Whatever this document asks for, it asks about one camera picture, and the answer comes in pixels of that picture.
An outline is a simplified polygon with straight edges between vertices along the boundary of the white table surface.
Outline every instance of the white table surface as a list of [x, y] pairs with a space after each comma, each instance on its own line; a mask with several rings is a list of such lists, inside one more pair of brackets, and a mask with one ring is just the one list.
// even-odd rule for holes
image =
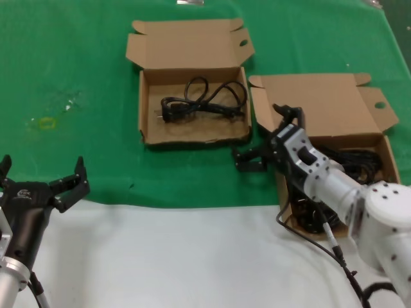
[[[81, 201], [53, 211], [34, 270], [53, 308], [360, 307], [338, 264], [279, 226], [278, 210]], [[383, 280], [340, 243], [362, 287]], [[388, 291], [371, 305], [403, 307]], [[14, 307], [36, 307], [28, 288]]]

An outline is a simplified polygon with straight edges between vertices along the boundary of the box flap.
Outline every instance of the box flap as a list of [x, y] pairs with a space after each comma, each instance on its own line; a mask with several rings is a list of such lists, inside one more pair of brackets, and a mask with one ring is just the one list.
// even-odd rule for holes
[[240, 66], [254, 54], [241, 19], [134, 21], [126, 57], [144, 69]]
[[398, 119], [380, 89], [360, 87], [369, 74], [251, 76], [257, 122], [272, 131], [281, 121], [272, 105], [302, 107], [310, 137], [381, 133]]

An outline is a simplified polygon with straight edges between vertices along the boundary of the cardboard box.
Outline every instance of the cardboard box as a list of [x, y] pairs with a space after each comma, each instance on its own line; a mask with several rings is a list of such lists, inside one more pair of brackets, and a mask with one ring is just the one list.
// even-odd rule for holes
[[[364, 87], [371, 81], [369, 74], [290, 74], [251, 76], [251, 95], [257, 122], [264, 129], [275, 130], [282, 117], [272, 105], [301, 107], [306, 120], [306, 132], [314, 146], [337, 150], [367, 149], [379, 154], [383, 169], [376, 180], [399, 183], [399, 173], [390, 142], [384, 131], [398, 123], [389, 102], [378, 88]], [[284, 176], [276, 174], [279, 201], [285, 206], [288, 191]], [[291, 207], [283, 221], [313, 239], [313, 235], [298, 226]], [[347, 228], [335, 230], [336, 236], [346, 236]]]
[[[139, 130], [145, 144], [214, 143], [249, 138], [248, 93], [243, 108], [245, 117], [238, 119], [208, 112], [197, 112], [194, 118], [178, 123], [165, 123], [159, 117], [161, 99], [183, 98], [187, 82], [196, 76], [209, 81], [208, 96], [223, 82], [231, 80], [238, 80], [247, 88], [240, 65], [254, 54], [254, 48], [241, 19], [134, 21], [132, 25], [137, 34], [128, 36], [126, 57], [144, 69], [140, 72]], [[192, 85], [189, 98], [199, 97], [203, 89], [203, 84]], [[239, 87], [235, 90], [242, 95]], [[228, 90], [212, 100], [222, 101], [224, 105], [236, 106]]]

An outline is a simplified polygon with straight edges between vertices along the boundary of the green cloth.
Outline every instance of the green cloth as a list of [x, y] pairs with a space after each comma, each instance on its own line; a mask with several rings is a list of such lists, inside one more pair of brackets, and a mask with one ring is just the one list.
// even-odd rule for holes
[[[239, 174], [228, 147], [151, 151], [137, 130], [139, 80], [125, 58], [131, 22], [234, 17], [256, 49], [248, 76], [371, 73], [401, 121], [389, 136], [411, 184], [410, 74], [383, 11], [361, 0], [0, 1], [0, 154], [12, 156], [10, 178], [54, 180], [83, 155], [93, 201], [276, 204], [273, 172]], [[249, 146], [260, 141], [254, 130]]]
[[380, 0], [385, 15], [403, 52], [408, 68], [411, 68], [411, 1]]

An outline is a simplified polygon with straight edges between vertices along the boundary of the black cable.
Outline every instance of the black cable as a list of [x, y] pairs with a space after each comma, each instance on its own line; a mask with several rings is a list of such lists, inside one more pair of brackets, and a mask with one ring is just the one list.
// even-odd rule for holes
[[35, 274], [34, 271], [32, 271], [31, 275], [30, 275], [30, 282], [33, 286], [33, 289], [35, 291], [35, 295], [38, 296], [40, 294], [44, 293], [44, 289], [43, 286], [41, 285], [41, 283], [39, 282], [39, 280], [37, 279], [37, 276]]
[[[188, 98], [188, 89], [190, 88], [191, 84], [196, 81], [201, 80], [204, 82], [205, 88], [201, 96], [196, 99], [192, 100]], [[243, 99], [241, 100], [240, 97], [237, 95], [236, 91], [230, 86], [230, 84], [237, 84], [243, 91]], [[218, 104], [210, 103], [210, 101], [215, 98], [215, 96], [222, 90], [227, 89], [231, 92], [234, 96], [237, 105], [235, 107], [228, 107]], [[164, 122], [172, 122], [179, 119], [183, 119], [184, 117], [192, 114], [196, 111], [204, 111], [204, 112], [211, 112], [214, 114], [221, 114], [228, 118], [233, 118], [235, 116], [243, 116], [244, 113], [241, 111], [241, 108], [245, 106], [247, 102], [247, 90], [244, 85], [236, 80], [228, 81], [221, 84], [207, 99], [206, 95], [209, 90], [209, 82], [202, 76], [194, 77], [192, 80], [189, 81], [186, 85], [186, 89], [184, 91], [184, 98], [175, 98], [175, 97], [167, 97], [161, 100], [161, 111], [162, 111], [162, 119]]]
[[316, 211], [319, 213], [319, 218], [320, 218], [322, 224], [328, 223], [328, 218], [326, 217], [326, 215], [325, 215], [325, 213], [324, 213], [324, 211], [321, 207], [321, 204], [315, 202], [314, 207], [315, 207]]
[[280, 212], [278, 213], [277, 217], [275, 218], [275, 220], [277, 221], [277, 223], [279, 223], [281, 226], [283, 226], [285, 229], [287, 229], [288, 231], [294, 233], [295, 235], [301, 237], [302, 239], [305, 239], [306, 241], [308, 241], [309, 243], [311, 243], [312, 245], [316, 246], [317, 248], [321, 249], [323, 252], [325, 252], [326, 254], [328, 254], [331, 258], [334, 259], [334, 261], [336, 261], [344, 270], [344, 273], [348, 279], [348, 281], [350, 282], [352, 288], [354, 289], [354, 292], [356, 293], [358, 299], [361, 301], [361, 303], [363, 302], [363, 291], [361, 289], [361, 286], [359, 285], [359, 283], [357, 282], [357, 280], [354, 278], [354, 275], [356, 272], [351, 272], [349, 271], [349, 269], [347, 268], [347, 264], [345, 263], [344, 257], [342, 256], [342, 251], [340, 253], [340, 258], [337, 258], [335, 255], [333, 255], [328, 249], [326, 249], [325, 247], [321, 246], [320, 244], [316, 243], [315, 241], [313, 241], [312, 239], [306, 237], [304, 234], [299, 233], [298, 231], [294, 230], [293, 228], [289, 227], [287, 224], [283, 223], [280, 220], [280, 217], [286, 212], [286, 210], [289, 208], [290, 206], [290, 195], [292, 194], [292, 186], [291, 185], [287, 185], [289, 188], [288, 190], [288, 196], [287, 196], [287, 200], [286, 200], [286, 204], [284, 205], [284, 208], [282, 210], [280, 210]]
[[[354, 275], [356, 274], [356, 271], [351, 272], [348, 268], [347, 268], [347, 264], [344, 260], [344, 256], [342, 254], [342, 250], [339, 248], [340, 253], [339, 253], [339, 257], [336, 257], [335, 255], [333, 255], [328, 249], [326, 249], [325, 247], [321, 246], [320, 244], [316, 243], [315, 241], [311, 240], [310, 238], [306, 237], [305, 235], [299, 233], [298, 231], [294, 230], [293, 228], [289, 227], [286, 223], [283, 223], [280, 220], [280, 217], [286, 212], [286, 210], [289, 208], [290, 206], [290, 191], [288, 192], [288, 197], [286, 200], [286, 204], [284, 206], [284, 208], [278, 213], [277, 217], [275, 218], [275, 220], [283, 227], [285, 227], [285, 229], [291, 231], [292, 233], [294, 233], [295, 235], [305, 239], [306, 241], [310, 242], [311, 244], [313, 244], [314, 246], [316, 246], [317, 248], [320, 248], [323, 252], [325, 252], [326, 254], [328, 254], [331, 258], [334, 259], [334, 261], [336, 261], [344, 270], [344, 273], [349, 281], [349, 283], [351, 284], [351, 287], [353, 288], [355, 294], [357, 295], [358, 299], [361, 301], [361, 304], [363, 306], [363, 308], [371, 308], [371, 305], [369, 303], [369, 298], [371, 297], [371, 295], [374, 292], [377, 292], [379, 290], [389, 290], [392, 292], [396, 292], [394, 286], [389, 283], [389, 282], [377, 282], [374, 283], [372, 285], [370, 285], [369, 287], [367, 287], [364, 291], [362, 290], [360, 284], [358, 283], [358, 281], [354, 278]], [[317, 207], [317, 210], [319, 211], [319, 216], [321, 218], [321, 220], [323, 222], [326, 222], [326, 217], [324, 215], [324, 213], [322, 213], [322, 209], [320, 207]]]
[[319, 147], [319, 150], [342, 165], [346, 175], [362, 185], [372, 183], [383, 165], [380, 156], [369, 150], [336, 151], [325, 146]]
[[331, 258], [333, 258], [336, 262], [338, 262], [340, 264], [340, 261], [327, 249], [325, 249], [323, 246], [321, 246], [319, 243], [316, 243], [315, 241], [313, 241], [312, 239], [306, 237], [304, 234], [299, 233], [298, 231], [294, 230], [293, 228], [289, 227], [288, 225], [286, 225], [285, 223], [283, 223], [280, 220], [280, 217], [285, 213], [285, 211], [288, 209], [288, 207], [290, 206], [290, 194], [288, 194], [287, 197], [287, 201], [286, 201], [286, 205], [284, 206], [284, 208], [282, 210], [280, 210], [280, 212], [278, 213], [277, 217], [275, 218], [275, 220], [281, 225], [283, 226], [285, 229], [287, 229], [288, 231], [294, 233], [295, 235], [305, 239], [306, 241], [310, 242], [312, 245], [316, 246], [317, 248], [320, 248], [323, 252], [325, 252], [326, 254], [328, 254]]
[[32, 284], [28, 282], [28, 283], [27, 283], [27, 286], [28, 286], [28, 288], [30, 289], [30, 291], [33, 293], [34, 299], [36, 299], [36, 302], [37, 302], [37, 305], [39, 306], [39, 308], [42, 308], [39, 300], [37, 299], [37, 295], [36, 295], [36, 293], [35, 293], [35, 291], [34, 291], [34, 288], [33, 288]]
[[336, 212], [331, 210], [322, 202], [314, 202], [300, 191], [296, 190], [292, 194], [290, 203], [293, 217], [296, 218], [299, 226], [301, 226], [308, 233], [324, 233], [324, 230], [322, 228], [323, 222], [319, 216], [320, 211], [317, 210], [318, 207], [321, 208], [322, 215], [325, 216], [326, 221], [328, 222], [332, 230], [341, 225], [341, 221], [338, 218]]
[[396, 288], [390, 282], [376, 282], [374, 284], [371, 284], [369, 287], [365, 288], [363, 292], [362, 305], [364, 308], [370, 307], [368, 300], [374, 292], [377, 292], [379, 290], [387, 290], [392, 291], [395, 294], [397, 293]]

